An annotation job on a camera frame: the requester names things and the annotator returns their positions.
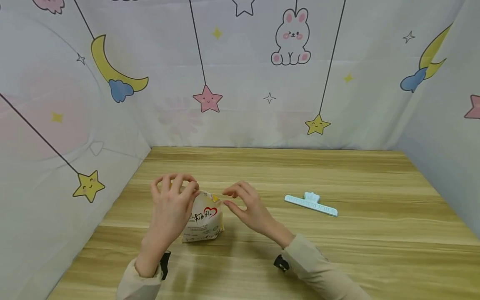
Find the table surface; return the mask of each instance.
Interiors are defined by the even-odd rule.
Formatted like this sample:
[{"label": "table surface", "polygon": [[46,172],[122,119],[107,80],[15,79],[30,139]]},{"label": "table surface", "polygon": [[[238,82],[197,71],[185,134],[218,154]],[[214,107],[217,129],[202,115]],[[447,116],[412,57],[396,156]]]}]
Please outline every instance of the table surface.
[{"label": "table surface", "polygon": [[[373,299],[480,299],[480,241],[401,152],[157,147],[147,156],[50,295],[113,299],[149,225],[149,183],[193,174],[221,193],[248,181],[272,215],[317,245]],[[304,192],[332,217],[283,201]],[[279,247],[224,209],[216,240],[170,250],[158,299],[318,299],[294,274],[273,266]]]}]

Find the paper bag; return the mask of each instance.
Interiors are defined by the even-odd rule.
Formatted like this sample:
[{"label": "paper bag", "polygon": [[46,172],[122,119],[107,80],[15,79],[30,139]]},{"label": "paper bag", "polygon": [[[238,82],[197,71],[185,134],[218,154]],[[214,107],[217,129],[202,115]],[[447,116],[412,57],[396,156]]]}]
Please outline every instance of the paper bag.
[{"label": "paper bag", "polygon": [[221,201],[210,193],[201,191],[193,201],[192,214],[182,232],[182,242],[213,240],[223,228]]}]

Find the blue cloud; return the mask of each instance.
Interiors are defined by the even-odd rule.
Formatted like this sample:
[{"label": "blue cloud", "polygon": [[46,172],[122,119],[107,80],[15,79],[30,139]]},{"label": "blue cloud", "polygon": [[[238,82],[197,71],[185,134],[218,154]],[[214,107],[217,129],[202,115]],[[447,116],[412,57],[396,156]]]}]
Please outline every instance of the blue cloud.
[{"label": "blue cloud", "polygon": [[108,81],[108,85],[110,85],[113,100],[115,100],[117,103],[123,102],[127,96],[133,95],[132,86],[129,84],[124,84],[122,80],[110,79]]},{"label": "blue cloud", "polygon": [[415,92],[419,84],[425,79],[425,73],[427,72],[428,68],[423,68],[418,70],[415,75],[409,76],[402,80],[402,83],[400,83],[400,87],[404,91],[412,91]]}]

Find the bunny face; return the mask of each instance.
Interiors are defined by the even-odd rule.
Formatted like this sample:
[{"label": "bunny face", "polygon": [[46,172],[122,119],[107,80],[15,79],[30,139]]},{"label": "bunny face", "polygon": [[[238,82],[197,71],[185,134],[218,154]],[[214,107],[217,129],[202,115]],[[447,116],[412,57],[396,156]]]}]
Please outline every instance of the bunny face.
[{"label": "bunny face", "polygon": [[295,15],[292,9],[283,14],[283,23],[276,32],[276,43],[279,47],[298,48],[307,44],[310,29],[307,24],[308,10],[302,8]]}]

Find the hand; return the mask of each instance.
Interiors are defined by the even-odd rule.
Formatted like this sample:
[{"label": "hand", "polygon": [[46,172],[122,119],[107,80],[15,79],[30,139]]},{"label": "hand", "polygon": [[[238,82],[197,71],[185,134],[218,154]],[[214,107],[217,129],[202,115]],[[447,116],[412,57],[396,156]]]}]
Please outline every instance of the hand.
[{"label": "hand", "polygon": [[272,239],[282,248],[288,247],[295,238],[290,230],[272,217],[257,191],[248,183],[239,181],[226,188],[223,194],[243,200],[246,210],[240,209],[232,201],[226,200],[223,203],[250,229]]},{"label": "hand", "polygon": [[[189,183],[180,192],[184,181]],[[160,182],[161,192],[157,187]],[[141,277],[152,277],[155,274],[163,254],[187,225],[193,201],[200,194],[199,188],[195,178],[189,174],[162,175],[150,184],[153,197],[152,219],[135,263]]]}]

